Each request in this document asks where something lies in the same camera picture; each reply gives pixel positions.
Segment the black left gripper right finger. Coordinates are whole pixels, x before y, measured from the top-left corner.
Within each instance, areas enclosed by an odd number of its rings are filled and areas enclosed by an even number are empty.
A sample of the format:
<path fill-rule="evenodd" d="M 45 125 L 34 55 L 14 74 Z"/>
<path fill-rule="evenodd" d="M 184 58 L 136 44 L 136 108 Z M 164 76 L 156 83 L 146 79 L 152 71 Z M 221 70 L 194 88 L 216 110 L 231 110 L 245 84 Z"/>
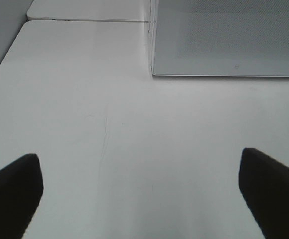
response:
<path fill-rule="evenodd" d="M 238 186 L 264 237 L 289 239 L 289 168 L 255 148 L 245 148 Z"/>

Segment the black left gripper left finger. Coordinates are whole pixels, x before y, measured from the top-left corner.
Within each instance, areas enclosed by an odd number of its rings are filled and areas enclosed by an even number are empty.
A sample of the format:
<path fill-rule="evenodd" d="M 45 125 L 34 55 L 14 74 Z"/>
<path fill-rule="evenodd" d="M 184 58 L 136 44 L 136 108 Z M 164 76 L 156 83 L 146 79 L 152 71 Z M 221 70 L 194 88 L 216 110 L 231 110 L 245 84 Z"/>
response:
<path fill-rule="evenodd" d="M 23 237 L 42 195 L 37 154 L 26 154 L 0 170 L 0 239 Z"/>

